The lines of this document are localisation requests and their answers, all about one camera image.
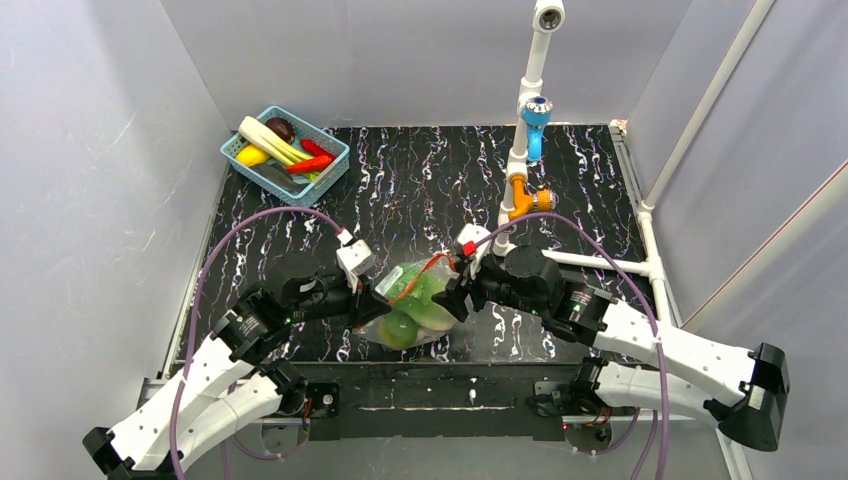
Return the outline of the green yellow mango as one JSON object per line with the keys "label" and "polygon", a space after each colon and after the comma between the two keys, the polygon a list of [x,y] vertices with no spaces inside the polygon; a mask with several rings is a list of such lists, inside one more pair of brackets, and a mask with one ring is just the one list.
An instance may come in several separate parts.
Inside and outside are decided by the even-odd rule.
{"label": "green yellow mango", "polygon": [[419,324],[401,311],[387,314],[378,326],[380,342],[393,350],[412,347],[418,338]]}

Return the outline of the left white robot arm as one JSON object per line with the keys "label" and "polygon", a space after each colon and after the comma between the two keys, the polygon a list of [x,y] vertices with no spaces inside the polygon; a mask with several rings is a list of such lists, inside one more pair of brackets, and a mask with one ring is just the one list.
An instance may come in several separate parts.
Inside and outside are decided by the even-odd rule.
{"label": "left white robot arm", "polygon": [[270,360],[294,326],[340,318],[357,328],[390,312],[364,277],[357,286],[333,267],[288,280],[279,292],[247,289],[212,332],[144,404],[112,427],[82,439],[109,479],[175,479],[194,461],[249,423],[306,404],[308,381],[292,363]]}

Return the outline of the clear zip bag orange zipper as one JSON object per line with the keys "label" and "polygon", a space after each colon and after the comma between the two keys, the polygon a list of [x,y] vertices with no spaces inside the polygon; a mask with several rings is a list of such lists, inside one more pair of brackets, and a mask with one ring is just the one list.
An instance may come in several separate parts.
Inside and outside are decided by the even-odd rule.
{"label": "clear zip bag orange zipper", "polygon": [[453,261],[446,253],[395,266],[376,286],[376,292],[389,301],[390,312],[355,328],[353,333],[395,351],[447,335],[459,321],[432,296],[442,292],[454,274]]}

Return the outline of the green lettuce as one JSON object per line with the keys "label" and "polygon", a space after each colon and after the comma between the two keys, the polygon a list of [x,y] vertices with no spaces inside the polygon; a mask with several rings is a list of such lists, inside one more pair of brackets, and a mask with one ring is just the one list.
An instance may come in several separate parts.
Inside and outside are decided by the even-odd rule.
{"label": "green lettuce", "polygon": [[377,291],[388,300],[395,300],[393,309],[404,312],[420,326],[434,331],[447,331],[457,323],[432,296],[443,292],[452,278],[452,271],[439,261],[423,274],[426,261],[403,263],[394,267],[377,285]]}

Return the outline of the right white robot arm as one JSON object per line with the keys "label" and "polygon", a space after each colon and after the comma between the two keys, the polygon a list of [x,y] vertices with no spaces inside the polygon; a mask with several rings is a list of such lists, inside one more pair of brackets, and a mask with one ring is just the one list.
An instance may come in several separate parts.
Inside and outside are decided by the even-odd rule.
{"label": "right white robot arm", "polygon": [[500,259],[457,261],[458,274],[432,300],[460,321],[488,303],[537,316],[568,343],[617,352],[639,361],[627,367],[586,360],[566,394],[586,406],[669,412],[716,427],[748,448],[779,447],[790,393],[785,352],[763,342],[754,349],[725,345],[648,317],[610,293],[563,275],[533,246]]}

